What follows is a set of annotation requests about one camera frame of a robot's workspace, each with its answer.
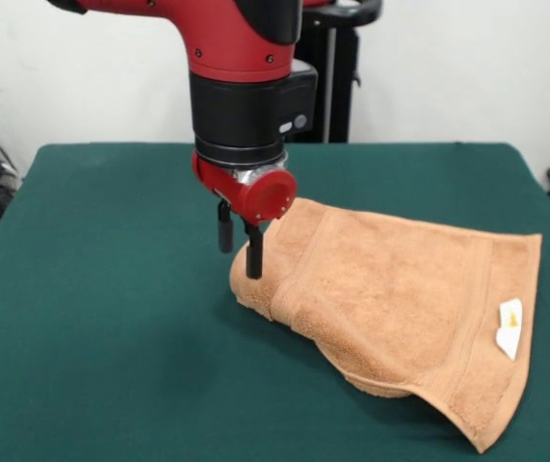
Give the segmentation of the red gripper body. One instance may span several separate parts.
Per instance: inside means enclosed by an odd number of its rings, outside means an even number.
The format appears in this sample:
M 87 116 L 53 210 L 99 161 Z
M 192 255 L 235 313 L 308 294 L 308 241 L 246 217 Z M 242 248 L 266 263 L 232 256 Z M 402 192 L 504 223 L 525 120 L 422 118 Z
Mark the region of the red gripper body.
M 293 204 L 298 184 L 287 169 L 288 153 L 273 164 L 254 168 L 218 167 L 193 153 L 192 168 L 198 181 L 220 199 L 220 224 L 231 214 L 252 226 L 284 216 Z

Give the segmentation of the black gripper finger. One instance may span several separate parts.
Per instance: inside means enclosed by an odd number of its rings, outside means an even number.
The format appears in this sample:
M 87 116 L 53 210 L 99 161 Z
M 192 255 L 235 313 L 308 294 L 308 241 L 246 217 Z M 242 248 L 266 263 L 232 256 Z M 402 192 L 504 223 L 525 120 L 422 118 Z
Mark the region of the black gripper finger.
M 249 238 L 246 249 L 247 278 L 258 280 L 263 269 L 263 234 L 259 226 L 244 222 L 245 232 Z
M 233 250 L 233 221 L 231 218 L 230 204 L 221 199 L 218 204 L 218 245 L 223 254 L 228 254 Z

